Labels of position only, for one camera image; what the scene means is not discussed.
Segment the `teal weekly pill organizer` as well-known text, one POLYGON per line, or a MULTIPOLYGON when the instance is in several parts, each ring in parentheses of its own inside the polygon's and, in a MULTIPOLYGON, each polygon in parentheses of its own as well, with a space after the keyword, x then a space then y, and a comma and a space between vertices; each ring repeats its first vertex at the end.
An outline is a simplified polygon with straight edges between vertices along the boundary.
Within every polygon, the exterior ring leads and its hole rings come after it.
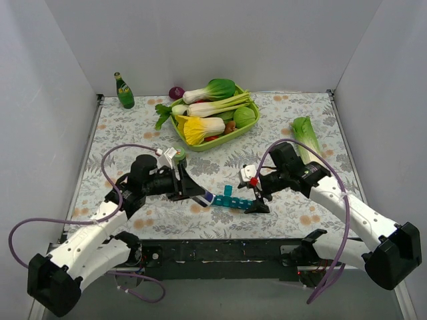
POLYGON ((252 206, 253 201, 249 199, 234 197, 232 195, 233 187, 226 185, 223 195, 214 195, 212 205, 227 207, 232 209, 247 210, 252 206))

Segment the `lime green plastic basket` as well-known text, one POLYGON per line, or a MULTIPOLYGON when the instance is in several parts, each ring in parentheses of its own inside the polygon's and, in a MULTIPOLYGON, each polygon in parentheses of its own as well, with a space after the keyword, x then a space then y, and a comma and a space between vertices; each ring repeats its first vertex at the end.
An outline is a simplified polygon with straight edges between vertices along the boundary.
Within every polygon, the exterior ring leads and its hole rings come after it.
POLYGON ((231 141, 248 132, 260 119, 260 111, 250 93, 238 85, 226 102, 213 104, 223 107, 209 112, 207 117, 171 116, 174 129, 192 151, 206 151, 231 141))

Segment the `celery stalk toy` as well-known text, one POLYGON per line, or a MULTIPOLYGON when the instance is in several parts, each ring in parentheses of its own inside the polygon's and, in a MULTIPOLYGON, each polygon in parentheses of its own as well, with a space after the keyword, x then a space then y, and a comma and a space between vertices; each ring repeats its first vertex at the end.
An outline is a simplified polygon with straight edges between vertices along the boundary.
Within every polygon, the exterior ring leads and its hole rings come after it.
POLYGON ((192 103, 190 105, 176 104, 174 106, 165 106, 158 104, 155 111, 159 119, 155 124, 155 129, 160 130, 162 125, 171 117, 176 115, 186 115, 188 117, 208 117, 231 111, 239 107, 247 107, 251 102, 250 93, 244 91, 239 95, 234 95, 220 101, 209 101, 201 103, 192 103))

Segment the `round green cabbage toy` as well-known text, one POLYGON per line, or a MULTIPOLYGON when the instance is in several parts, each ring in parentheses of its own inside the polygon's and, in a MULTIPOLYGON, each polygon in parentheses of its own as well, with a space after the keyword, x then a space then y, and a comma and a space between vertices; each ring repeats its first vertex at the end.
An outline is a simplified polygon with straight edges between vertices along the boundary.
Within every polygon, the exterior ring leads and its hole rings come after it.
POLYGON ((256 115, 253 109, 249 107, 240 107, 236 109, 234 113, 234 122, 236 124, 236 128, 241 129, 250 123, 253 123, 256 119, 256 115))

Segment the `floral table mat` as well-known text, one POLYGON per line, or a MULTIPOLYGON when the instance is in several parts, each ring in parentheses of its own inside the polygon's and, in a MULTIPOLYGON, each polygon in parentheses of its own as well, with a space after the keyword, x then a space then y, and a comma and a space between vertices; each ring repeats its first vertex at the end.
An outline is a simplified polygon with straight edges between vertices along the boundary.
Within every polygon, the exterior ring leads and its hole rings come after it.
MULTIPOLYGON (((265 150, 278 139, 293 135, 297 117, 311 119, 322 157, 338 172, 345 188, 360 195, 360 188, 341 134, 330 97, 326 93, 255 93, 259 121, 245 134, 213 149, 186 151, 187 172, 214 194, 233 187, 233 196, 251 199, 249 189, 238 188, 238 171, 244 165, 272 161, 265 150)), ((111 183, 128 172, 135 158, 150 147, 181 147, 171 122, 155 129, 154 107, 170 101, 164 96, 138 97, 133 109, 124 109, 115 97, 106 97, 91 144, 85 171, 69 218, 88 220, 111 189, 111 183)), ((147 198, 145 205, 123 226, 142 239, 249 239, 305 237, 315 229, 342 236, 344 224, 328 210, 294 191, 276 193, 270 213, 246 215, 225 207, 201 207, 191 200, 171 202, 164 196, 147 198)))

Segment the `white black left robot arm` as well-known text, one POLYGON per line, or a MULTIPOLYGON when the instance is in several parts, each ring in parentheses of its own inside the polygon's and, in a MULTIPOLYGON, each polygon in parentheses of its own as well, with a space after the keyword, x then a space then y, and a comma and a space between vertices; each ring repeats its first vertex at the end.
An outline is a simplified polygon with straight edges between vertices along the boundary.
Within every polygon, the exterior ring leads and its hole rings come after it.
POLYGON ((130 172, 118 179, 118 189, 107 194, 88 225, 48 255, 37 254, 30 260, 28 294, 62 317, 75 307, 82 291, 111 268, 122 263, 136 266, 142 258, 138 238, 115 231, 144 206, 148 196, 192 199, 209 206, 214 196, 188 175, 183 162, 174 162, 174 155, 171 150, 160 158, 136 157, 130 172))

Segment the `yellow bok choy toy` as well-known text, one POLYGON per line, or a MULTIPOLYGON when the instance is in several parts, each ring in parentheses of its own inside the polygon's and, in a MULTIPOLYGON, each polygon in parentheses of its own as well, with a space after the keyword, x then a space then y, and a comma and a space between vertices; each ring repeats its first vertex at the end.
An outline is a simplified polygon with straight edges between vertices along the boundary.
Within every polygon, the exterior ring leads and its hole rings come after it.
POLYGON ((226 128, 219 117, 187 117, 176 115, 177 128, 188 145, 200 145, 206 137, 221 135, 226 128))

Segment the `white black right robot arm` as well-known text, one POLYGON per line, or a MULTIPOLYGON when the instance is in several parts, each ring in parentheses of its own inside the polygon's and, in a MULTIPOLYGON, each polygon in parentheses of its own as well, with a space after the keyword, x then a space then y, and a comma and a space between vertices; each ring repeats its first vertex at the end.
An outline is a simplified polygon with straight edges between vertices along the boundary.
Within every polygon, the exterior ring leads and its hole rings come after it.
POLYGON ((422 262, 420 232, 413 224, 401 225, 382 216, 357 197, 347 193, 332 170, 312 161, 305 164, 288 142, 267 151, 275 165, 267 175, 260 167, 240 169, 240 187, 254 191, 255 200, 246 213, 269 213, 266 201, 274 193, 291 189, 334 214, 345 224, 344 231, 359 237, 334 239, 317 229, 304 237, 298 247, 284 253, 290 265, 317 265, 322 260, 342 263, 365 271, 386 290, 393 290, 422 262))

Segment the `green lidded small bottle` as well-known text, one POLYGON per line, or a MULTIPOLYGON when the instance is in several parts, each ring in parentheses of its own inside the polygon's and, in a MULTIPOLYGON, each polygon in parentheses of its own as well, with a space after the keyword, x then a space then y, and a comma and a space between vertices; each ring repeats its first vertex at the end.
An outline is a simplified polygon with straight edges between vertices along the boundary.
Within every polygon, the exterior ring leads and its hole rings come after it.
POLYGON ((182 164, 183 167, 187 167, 187 158, 185 149, 179 145, 175 146, 176 154, 173 157, 175 164, 182 164))

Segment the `green bok choy toy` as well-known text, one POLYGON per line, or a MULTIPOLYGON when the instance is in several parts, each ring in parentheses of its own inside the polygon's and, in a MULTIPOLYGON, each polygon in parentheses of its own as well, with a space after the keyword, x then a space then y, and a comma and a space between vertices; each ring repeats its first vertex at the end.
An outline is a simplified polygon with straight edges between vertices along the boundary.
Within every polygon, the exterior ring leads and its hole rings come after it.
POLYGON ((204 88, 186 91, 183 101, 192 104, 201 100, 219 101, 230 98, 236 90, 236 84, 230 79, 212 79, 204 88))

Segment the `brown mushroom toy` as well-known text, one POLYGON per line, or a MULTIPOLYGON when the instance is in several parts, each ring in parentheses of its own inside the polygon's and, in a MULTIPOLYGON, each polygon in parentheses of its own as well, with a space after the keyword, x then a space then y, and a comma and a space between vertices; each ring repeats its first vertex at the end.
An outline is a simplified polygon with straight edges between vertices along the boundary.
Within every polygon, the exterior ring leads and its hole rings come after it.
POLYGON ((226 123, 226 127, 224 130, 224 135, 228 135, 236 130, 236 122, 235 121, 229 121, 226 123))

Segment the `purple onion toy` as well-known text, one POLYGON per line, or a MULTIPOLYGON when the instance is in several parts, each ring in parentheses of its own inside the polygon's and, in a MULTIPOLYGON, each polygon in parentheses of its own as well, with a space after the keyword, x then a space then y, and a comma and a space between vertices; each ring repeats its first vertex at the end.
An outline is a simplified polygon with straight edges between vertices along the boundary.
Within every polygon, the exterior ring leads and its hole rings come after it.
POLYGON ((169 90, 169 97, 173 100, 178 100, 181 99, 183 97, 183 94, 185 93, 185 90, 182 89, 181 87, 172 87, 169 90))

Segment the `white pill bottle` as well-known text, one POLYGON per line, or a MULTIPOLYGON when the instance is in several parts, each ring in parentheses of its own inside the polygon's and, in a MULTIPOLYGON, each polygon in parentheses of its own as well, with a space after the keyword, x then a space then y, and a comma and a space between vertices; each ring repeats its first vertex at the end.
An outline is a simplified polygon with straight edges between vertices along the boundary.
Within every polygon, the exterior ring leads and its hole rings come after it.
POLYGON ((209 207, 215 200, 215 195, 209 191, 205 191, 203 195, 197 195, 191 198, 202 207, 209 207))

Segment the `black front mounting rail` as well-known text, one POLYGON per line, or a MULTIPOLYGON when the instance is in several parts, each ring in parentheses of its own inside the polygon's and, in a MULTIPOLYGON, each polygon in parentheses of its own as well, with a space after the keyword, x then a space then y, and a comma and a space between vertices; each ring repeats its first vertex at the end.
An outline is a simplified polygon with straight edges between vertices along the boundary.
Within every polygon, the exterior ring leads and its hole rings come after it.
POLYGON ((330 258, 306 258, 301 239, 141 240, 119 271, 163 280, 278 279, 317 283, 330 258))

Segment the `green glass bottle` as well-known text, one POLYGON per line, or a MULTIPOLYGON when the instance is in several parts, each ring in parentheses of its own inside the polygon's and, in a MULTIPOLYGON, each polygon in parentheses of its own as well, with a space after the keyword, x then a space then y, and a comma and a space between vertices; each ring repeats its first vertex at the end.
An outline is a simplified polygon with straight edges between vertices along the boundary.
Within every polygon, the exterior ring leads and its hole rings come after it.
POLYGON ((120 72, 114 73, 116 92, 119 102, 125 109, 131 109, 135 105, 133 93, 127 83, 122 79, 120 72))

